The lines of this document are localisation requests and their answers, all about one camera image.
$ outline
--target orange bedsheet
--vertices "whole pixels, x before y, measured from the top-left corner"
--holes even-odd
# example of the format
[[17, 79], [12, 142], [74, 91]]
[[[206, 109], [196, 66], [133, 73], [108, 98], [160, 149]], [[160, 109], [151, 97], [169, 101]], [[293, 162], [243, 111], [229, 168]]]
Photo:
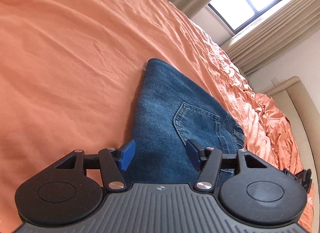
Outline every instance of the orange bedsheet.
[[[153, 57], [215, 97], [243, 127], [247, 149], [281, 169], [302, 169], [273, 100], [255, 95], [166, 0], [0, 0], [0, 53], [1, 233], [21, 223], [14, 193], [22, 182], [74, 149], [92, 154], [129, 139]], [[312, 208], [303, 217], [308, 230]]]

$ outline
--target wrinkled fabric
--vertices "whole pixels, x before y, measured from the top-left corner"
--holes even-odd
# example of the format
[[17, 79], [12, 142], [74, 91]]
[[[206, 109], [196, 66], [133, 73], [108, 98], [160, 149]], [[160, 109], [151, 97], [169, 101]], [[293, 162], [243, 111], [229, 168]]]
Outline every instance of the wrinkled fabric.
[[[166, 0], [0, 0], [0, 232], [21, 221], [17, 187], [74, 149], [131, 138], [151, 58], [178, 69], [243, 128], [246, 148], [302, 169], [285, 116], [255, 95], [201, 28]], [[99, 174], [91, 174], [98, 180]], [[305, 225], [312, 216], [304, 213]]]
[[314, 214], [315, 214], [314, 199], [315, 199], [315, 187], [314, 187], [314, 184], [312, 184], [310, 192], [308, 194], [307, 205], [306, 205], [306, 207], [303, 211], [303, 214], [299, 220], [300, 226], [302, 226], [308, 232], [311, 232], [311, 230], [312, 230], [312, 227], [311, 227], [312, 225], [309, 224], [310, 218], [313, 218]]
[[[244, 133], [229, 113], [206, 91], [168, 63], [148, 61], [135, 113], [135, 157], [123, 173], [127, 184], [189, 183], [199, 176], [188, 159], [188, 139], [202, 149], [211, 146], [236, 154]], [[233, 176], [222, 170], [219, 184]]]

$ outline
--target jeans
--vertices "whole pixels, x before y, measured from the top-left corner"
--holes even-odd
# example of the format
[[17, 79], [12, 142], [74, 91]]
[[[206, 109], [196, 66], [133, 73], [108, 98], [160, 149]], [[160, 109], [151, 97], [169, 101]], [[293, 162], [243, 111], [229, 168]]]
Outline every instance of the jeans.
[[[188, 139], [223, 153], [243, 148], [241, 126], [217, 100], [164, 61], [148, 61], [140, 93], [132, 134], [136, 153], [123, 172], [128, 185], [193, 184], [199, 172], [187, 157]], [[232, 176], [232, 170], [222, 170], [219, 185]]]

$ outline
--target round black knob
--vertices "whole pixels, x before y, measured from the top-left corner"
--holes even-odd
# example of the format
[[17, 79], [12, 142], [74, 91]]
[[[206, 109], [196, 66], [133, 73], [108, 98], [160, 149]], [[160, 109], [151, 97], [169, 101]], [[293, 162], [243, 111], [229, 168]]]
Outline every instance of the round black knob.
[[257, 201], [273, 202], [283, 197], [284, 190], [271, 181], [256, 181], [247, 186], [247, 193]]
[[246, 168], [222, 185], [219, 201], [230, 215], [244, 223], [276, 226], [300, 218], [307, 193], [297, 181], [274, 167]]
[[47, 202], [59, 203], [71, 199], [76, 194], [76, 188], [70, 183], [54, 181], [42, 185], [38, 196]]

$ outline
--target headboard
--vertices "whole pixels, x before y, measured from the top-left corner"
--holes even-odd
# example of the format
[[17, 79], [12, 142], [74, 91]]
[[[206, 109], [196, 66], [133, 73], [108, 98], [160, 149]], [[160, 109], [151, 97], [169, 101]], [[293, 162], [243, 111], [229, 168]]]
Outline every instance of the headboard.
[[289, 119], [300, 158], [312, 170], [315, 186], [312, 233], [319, 231], [320, 114], [300, 78], [292, 77], [265, 93]]

